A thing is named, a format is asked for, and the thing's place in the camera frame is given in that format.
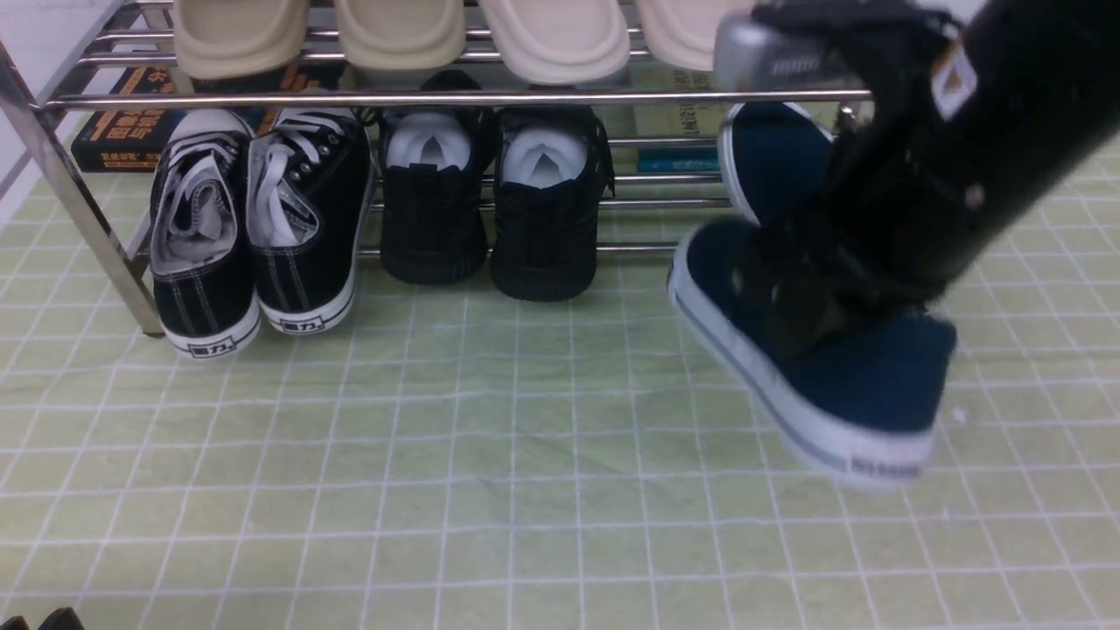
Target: green cutting mat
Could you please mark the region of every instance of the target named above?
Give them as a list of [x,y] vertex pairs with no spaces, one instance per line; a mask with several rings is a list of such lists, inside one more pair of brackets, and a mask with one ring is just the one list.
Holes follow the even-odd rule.
[[[936,457],[888,495],[791,458],[671,313],[664,258],[605,260],[559,306],[368,266],[339,330],[199,365],[138,334],[40,184],[0,232],[0,609],[76,605],[90,630],[1116,630],[1118,183],[1113,146],[946,300]],[[91,184],[128,235],[150,178]],[[601,231],[670,240],[706,214]]]

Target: black sneaker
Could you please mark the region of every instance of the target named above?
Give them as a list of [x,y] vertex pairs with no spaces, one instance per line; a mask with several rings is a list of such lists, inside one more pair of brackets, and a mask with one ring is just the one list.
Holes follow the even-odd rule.
[[376,187],[365,126],[347,109],[287,109],[249,152],[246,224],[264,317],[291,335],[329,330],[354,303]]
[[494,286],[530,302],[560,302],[595,279],[599,201],[614,191],[607,133],[589,106],[498,113],[494,169]]
[[220,110],[188,113],[156,169],[149,247],[156,309],[193,359],[244,348],[260,330],[245,240],[245,154],[252,131]]
[[[421,87],[479,89],[457,70],[440,72]],[[488,250],[478,203],[483,173],[496,146],[493,110],[386,110],[379,122],[385,271],[414,285],[446,285],[473,276]]]

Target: metal rod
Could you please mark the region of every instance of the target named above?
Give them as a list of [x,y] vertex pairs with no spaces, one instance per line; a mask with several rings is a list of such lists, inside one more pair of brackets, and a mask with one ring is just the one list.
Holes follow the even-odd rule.
[[664,147],[681,149],[685,147],[713,147],[716,138],[710,136],[647,136],[645,138],[612,138],[609,142],[613,149],[657,149]]
[[[668,254],[676,250],[676,243],[672,242],[633,242],[633,243],[599,243],[595,248],[601,253],[612,254],[640,254],[640,253],[656,253],[656,254]],[[374,245],[362,245],[358,248],[358,256],[361,258],[380,258],[381,250]]]
[[510,105],[656,105],[665,103],[744,103],[759,101],[831,102],[869,98],[866,90],[781,92],[399,92],[399,93],[272,93],[272,94],[91,94],[56,96],[43,106],[48,110],[131,110],[209,108],[400,108],[417,105],[510,106]]
[[[146,8],[146,7],[158,7],[161,9],[170,9],[175,0],[128,0],[124,2],[125,8]],[[632,4],[634,0],[618,0],[619,4]],[[478,0],[464,0],[463,3],[467,7],[477,7]],[[311,6],[317,8],[325,8],[334,6],[333,0],[311,0]]]
[[[467,41],[493,41],[494,36],[488,28],[468,28]],[[629,27],[626,29],[631,37],[640,37],[642,29]],[[171,29],[147,29],[147,30],[105,30],[93,40],[99,44],[158,44],[175,39],[175,31]],[[304,36],[305,41],[338,41],[338,29],[311,27]]]
[[0,110],[43,177],[54,189],[63,209],[71,215],[86,245],[101,263],[113,287],[128,306],[144,334],[160,334],[159,317],[151,293],[132,272],[124,248],[82,179],[81,173],[49,127],[49,115],[37,106],[35,96],[16,70],[8,49],[0,41]]
[[[374,202],[371,206],[373,212],[384,212],[385,204],[383,202]],[[633,200],[615,200],[607,198],[599,202],[599,210],[610,210],[610,211],[626,211],[626,212],[637,212],[642,210],[725,210],[731,207],[731,202],[727,198],[715,197],[715,198],[679,198],[679,200],[659,200],[659,198],[633,198]],[[478,204],[478,210],[483,212],[494,212],[494,202],[484,201]]]
[[[653,56],[644,48],[631,50],[632,62],[652,59]],[[496,64],[502,62],[497,50],[464,50],[457,63],[460,64]],[[137,50],[132,53],[96,53],[77,61],[80,66],[93,67],[136,67],[136,66],[178,66],[175,53]],[[300,65],[325,65],[346,63],[346,56],[340,50],[304,50],[292,59]]]

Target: shoe rack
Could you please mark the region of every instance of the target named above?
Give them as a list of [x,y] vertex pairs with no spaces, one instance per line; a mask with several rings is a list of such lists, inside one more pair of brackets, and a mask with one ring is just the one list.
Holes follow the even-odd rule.
[[[465,0],[474,6],[474,0]],[[137,233],[123,241],[113,230],[90,188],[56,135],[62,117],[67,111],[113,111],[156,109],[203,109],[234,106],[362,106],[393,108],[409,105],[532,105],[532,104],[590,104],[637,105],[674,102],[748,102],[748,101],[819,101],[841,103],[838,124],[847,122],[850,110],[842,103],[858,103],[869,99],[862,90],[791,91],[791,92],[650,92],[635,90],[572,90],[570,92],[486,91],[474,93],[423,93],[354,91],[323,94],[256,93],[205,94],[190,93],[189,82],[176,75],[175,52],[171,48],[171,0],[122,0],[115,11],[95,35],[81,43],[72,53],[67,65],[48,86],[49,94],[41,101],[28,90],[11,56],[0,41],[0,109],[7,114],[20,139],[27,145],[32,159],[63,207],[69,213],[85,242],[105,274],[113,282],[124,304],[136,317],[144,334],[161,336],[151,293],[143,281],[148,260],[146,247],[149,228],[142,223]],[[329,6],[317,0],[315,6]],[[133,28],[146,24],[147,28]],[[652,57],[642,40],[636,25],[629,27],[631,61],[650,61]],[[308,29],[308,41],[337,41],[333,29]],[[467,40],[473,43],[456,65],[470,70],[478,64],[500,64],[501,55],[491,43],[487,29],[470,29]],[[125,44],[155,45],[152,52],[118,52]],[[300,64],[344,64],[343,54],[336,50],[305,50]],[[167,66],[178,78],[177,94],[93,95],[85,94],[97,70],[109,67]],[[614,148],[694,147],[711,146],[715,138],[612,138]],[[674,186],[718,183],[718,174],[619,174],[617,186]],[[722,198],[605,198],[600,207],[617,211],[657,211],[729,207]],[[604,254],[657,256],[670,253],[676,243],[671,242],[600,242]],[[375,247],[363,247],[364,258],[375,258]]]

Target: blue canvas shoe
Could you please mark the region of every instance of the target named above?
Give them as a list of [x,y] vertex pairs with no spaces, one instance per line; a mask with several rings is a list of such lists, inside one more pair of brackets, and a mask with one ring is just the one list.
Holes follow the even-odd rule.
[[[748,279],[738,261],[756,223],[787,216],[819,187],[832,139],[796,106],[752,103],[731,115],[720,157],[744,216],[709,223],[681,242],[670,299],[700,342],[754,390],[806,465],[865,489],[897,488],[921,474],[933,451],[956,331],[911,312],[782,359],[766,331],[772,303],[746,306],[740,291]],[[763,295],[771,289],[763,286]]]
[[736,287],[737,257],[756,229],[730,217],[685,237],[669,275],[673,305],[806,465],[866,489],[918,476],[933,451],[955,328],[908,313],[782,361],[764,330],[769,304],[748,309]]
[[794,103],[740,103],[727,112],[716,150],[731,205],[765,225],[820,186],[832,133]]

